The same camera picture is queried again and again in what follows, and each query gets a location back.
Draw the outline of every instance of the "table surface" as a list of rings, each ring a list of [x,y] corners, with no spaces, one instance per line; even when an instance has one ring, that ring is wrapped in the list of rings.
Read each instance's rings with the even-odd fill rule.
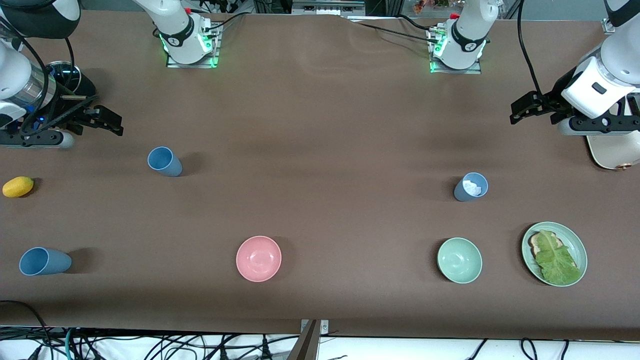
[[[0,151],[0,180],[39,178],[0,200],[2,298],[60,326],[296,332],[325,318],[352,335],[639,337],[640,172],[599,169],[548,117],[509,124],[533,89],[515,21],[494,25],[480,76],[430,74],[420,41],[331,15],[244,17],[211,70],[166,69],[152,29],[145,13],[84,12],[71,37],[123,137],[87,129],[69,151]],[[603,39],[597,22],[524,33],[546,89]],[[33,43],[45,61],[68,56],[61,40]],[[147,167],[159,145],[182,176]],[[471,171],[488,195],[457,202]],[[546,220],[587,249],[575,286],[547,286],[522,261],[522,235]],[[258,234],[283,261],[256,284],[235,255]],[[456,236],[482,252],[471,284],[436,265]],[[34,246],[68,252],[70,274],[21,275]],[[4,305],[0,323],[35,321]]]

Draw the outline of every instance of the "plate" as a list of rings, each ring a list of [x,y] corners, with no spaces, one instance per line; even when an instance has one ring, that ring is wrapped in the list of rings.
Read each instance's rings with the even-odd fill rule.
[[[578,270],[580,270],[580,277],[575,282],[568,285],[556,285],[546,281],[545,278],[542,277],[542,270],[540,270],[540,266],[538,266],[536,258],[533,256],[533,251],[531,251],[531,245],[529,245],[529,239],[531,239],[531,236],[540,232],[540,230],[548,230],[555,233],[557,237],[562,240],[562,243],[569,248],[569,254],[571,254],[573,261],[578,266]],[[571,231],[571,229],[555,222],[539,222],[527,230],[522,238],[522,258],[531,273],[539,278],[540,281],[559,288],[565,288],[580,281],[584,276],[584,273],[587,271],[587,250],[584,249],[582,241],[580,241],[580,238]]]
[[[449,280],[468,284],[480,276],[482,255],[471,241],[451,238],[438,250],[438,268]]]
[[[282,253],[273,239],[254,236],[245,240],[236,254],[236,267],[245,279],[267,281],[280,269]]]

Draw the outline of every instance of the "green plate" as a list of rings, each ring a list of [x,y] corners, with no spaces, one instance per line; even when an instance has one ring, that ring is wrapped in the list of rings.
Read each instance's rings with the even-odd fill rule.
[[[531,236],[540,232],[540,230],[548,230],[557,235],[557,237],[562,240],[562,243],[565,244],[569,248],[569,254],[573,258],[575,264],[578,266],[578,270],[580,270],[580,277],[568,285],[556,285],[551,282],[546,281],[542,277],[542,271],[540,270],[540,266],[536,262],[536,258],[533,256],[533,251],[531,250],[531,245],[529,245],[529,239]],[[580,281],[584,276],[584,273],[587,271],[587,251],[584,249],[584,245],[580,238],[568,227],[555,223],[555,222],[539,222],[527,230],[522,238],[522,258],[524,258],[524,263],[527,264],[529,270],[540,279],[540,281],[545,284],[549,284],[551,286],[558,286],[560,288],[564,288],[566,286],[571,286],[576,282]]]
[[[480,250],[464,238],[451,238],[438,250],[438,268],[451,281],[468,284],[482,271]]]

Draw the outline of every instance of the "lettuce leaf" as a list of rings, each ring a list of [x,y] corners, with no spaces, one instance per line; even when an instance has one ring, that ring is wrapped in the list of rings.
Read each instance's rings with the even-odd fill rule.
[[[545,280],[555,285],[569,285],[580,279],[580,270],[574,265],[569,248],[565,245],[558,247],[551,231],[541,230],[537,242],[540,252],[536,255],[536,262]]]

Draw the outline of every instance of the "yellow lemon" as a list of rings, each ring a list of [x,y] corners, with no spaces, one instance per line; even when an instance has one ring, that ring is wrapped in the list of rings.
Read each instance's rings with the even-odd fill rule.
[[[33,179],[26,176],[19,176],[11,179],[2,187],[2,194],[6,197],[20,197],[33,189]]]

